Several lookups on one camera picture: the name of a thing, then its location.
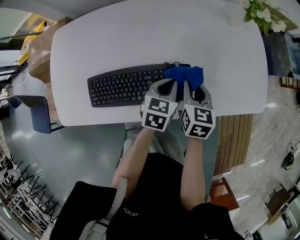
person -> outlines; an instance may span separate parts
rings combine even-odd
[[[83,227],[104,218],[112,208],[120,179],[127,180],[126,195],[106,230],[107,240],[243,239],[235,232],[227,208],[205,203],[201,139],[188,137],[183,156],[168,130],[156,132],[134,125],[126,128],[124,151],[111,186],[77,182],[50,239],[70,239],[70,231],[65,235],[63,229],[72,227],[72,239],[81,240]],[[80,208],[76,203],[83,203],[87,196],[79,189],[90,198],[89,204]]]

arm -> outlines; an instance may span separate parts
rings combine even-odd
[[[189,137],[181,177],[180,199],[182,206],[191,211],[204,203],[205,181],[202,164],[202,141]]]
[[[127,155],[118,166],[112,180],[111,187],[117,188],[119,177],[127,179],[126,197],[135,189],[144,168],[149,148],[154,137],[155,130],[143,128]]]

white table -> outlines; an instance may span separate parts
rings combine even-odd
[[[93,108],[87,78],[175,61],[204,69],[204,86],[217,116],[262,112],[268,81],[263,40],[254,22],[230,24],[239,11],[244,10],[221,0],[129,0],[62,27],[51,53],[61,123],[140,121],[139,106]]]

floor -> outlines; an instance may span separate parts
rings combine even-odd
[[[300,139],[296,92],[281,88],[279,78],[269,77],[266,108],[253,117],[245,164],[224,175],[240,205],[233,225],[242,235],[266,216],[264,202],[273,189],[282,183],[289,190],[300,175],[300,155],[292,169],[286,171],[281,167],[288,143],[295,145]]]
[[[29,76],[27,69],[13,80],[12,86],[9,93],[14,95],[46,94],[44,84]],[[11,109],[10,115],[2,125],[15,161],[24,161],[21,170],[30,165],[30,171],[40,176],[39,184],[48,185],[49,193],[60,202],[60,207],[77,181],[110,186],[123,147],[124,124],[65,127],[47,135],[33,130],[30,110],[24,105]],[[185,150],[186,137],[179,120],[173,120],[168,129]],[[207,194],[214,171],[217,140],[218,127],[203,144]]]

wooden panel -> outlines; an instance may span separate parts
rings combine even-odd
[[[229,156],[227,172],[230,172],[231,168],[233,166],[236,146],[237,146],[237,143],[238,143],[239,127],[240,127],[240,115],[235,115],[234,116],[234,123],[233,123],[232,144],[231,144],[231,150],[230,150],[230,156]]]
[[[245,115],[245,121],[244,121],[242,144],[240,146],[240,154],[239,154],[237,165],[241,165],[242,157],[243,157],[243,154],[244,154],[244,151],[245,151],[245,144],[246,144],[246,138],[247,138],[247,132],[248,132],[248,121],[249,121],[249,114],[246,114]]]
[[[249,115],[249,120],[248,120],[248,129],[247,129],[245,149],[244,149],[244,153],[243,153],[242,160],[241,160],[240,164],[244,164],[245,160],[246,160],[248,147],[249,147],[249,143],[250,143],[250,137],[251,137],[252,121],[253,121],[253,114],[250,114]]]
[[[227,128],[227,140],[226,140],[222,173],[226,173],[227,168],[228,168],[230,150],[231,150],[231,145],[233,142],[233,123],[234,123],[234,116],[229,116],[228,117],[228,128]]]
[[[228,129],[228,116],[223,116],[222,117],[221,147],[220,147],[219,161],[218,161],[218,165],[217,165],[217,175],[221,174],[222,170],[223,170],[226,141],[227,141],[227,129]]]
[[[221,137],[222,137],[222,117],[219,117],[219,136],[218,136],[218,140],[217,140],[217,156],[216,156],[214,173],[217,172],[217,168],[218,168],[218,162],[219,162],[219,157],[220,157],[220,148],[221,148]]]
[[[243,138],[243,131],[244,131],[244,122],[245,122],[245,115],[240,116],[240,126],[239,126],[239,135],[238,135],[238,142],[236,145],[236,151],[234,155],[234,160],[233,160],[233,165],[232,166],[237,166],[238,160],[239,160],[239,155],[240,155],[240,147],[242,145],[242,138]]]

